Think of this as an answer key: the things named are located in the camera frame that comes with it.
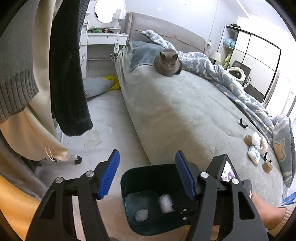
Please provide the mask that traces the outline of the person's right hand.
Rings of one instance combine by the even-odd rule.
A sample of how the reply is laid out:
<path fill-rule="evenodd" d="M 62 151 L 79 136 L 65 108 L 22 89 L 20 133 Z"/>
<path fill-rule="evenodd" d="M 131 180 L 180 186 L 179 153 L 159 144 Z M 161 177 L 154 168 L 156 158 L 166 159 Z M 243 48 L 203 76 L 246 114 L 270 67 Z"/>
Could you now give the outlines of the person's right hand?
<path fill-rule="evenodd" d="M 286 209 L 280 207 L 274 207 L 269 205 L 263 199 L 261 199 L 255 192 L 252 193 L 252 201 L 259 213 L 259 216 L 264 226 L 271 230 L 275 228 L 284 218 Z"/>

